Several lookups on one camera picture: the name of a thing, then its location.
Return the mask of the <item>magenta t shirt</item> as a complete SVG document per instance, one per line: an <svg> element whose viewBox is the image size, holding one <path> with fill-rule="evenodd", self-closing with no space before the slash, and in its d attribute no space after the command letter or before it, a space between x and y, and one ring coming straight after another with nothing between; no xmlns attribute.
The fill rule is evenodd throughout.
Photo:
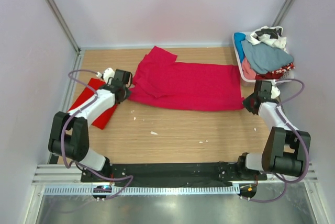
<svg viewBox="0 0 335 224"><path fill-rule="evenodd" d="M145 55L133 77L129 100L177 110L243 109L235 65L185 63L157 46Z"/></svg>

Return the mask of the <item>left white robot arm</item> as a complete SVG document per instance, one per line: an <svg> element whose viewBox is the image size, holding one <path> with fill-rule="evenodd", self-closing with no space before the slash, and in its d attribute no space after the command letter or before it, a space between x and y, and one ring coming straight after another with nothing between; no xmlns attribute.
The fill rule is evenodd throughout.
<svg viewBox="0 0 335 224"><path fill-rule="evenodd" d="M95 89L76 79L77 72L90 72L103 83ZM90 148L89 126L104 112L127 100L130 96L133 74L120 69L107 68L104 72L74 70L68 77L93 92L93 95L81 105L67 112L59 111L52 122L48 150L63 158L66 168L72 163L90 171L100 182L122 181L112 178L110 160Z"/></svg>

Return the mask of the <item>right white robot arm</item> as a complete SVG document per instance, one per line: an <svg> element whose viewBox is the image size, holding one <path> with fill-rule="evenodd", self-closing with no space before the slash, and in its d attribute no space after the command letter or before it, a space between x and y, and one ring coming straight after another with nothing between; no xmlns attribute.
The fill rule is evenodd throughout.
<svg viewBox="0 0 335 224"><path fill-rule="evenodd" d="M248 180L255 171L282 176L280 180L287 183L300 182L307 175L311 136L295 127L284 114L276 86L282 82L285 81L257 80L253 93L243 100L247 111L261 117L270 133L262 153L239 156L236 174L242 180ZM296 179L289 181L285 175Z"/></svg>

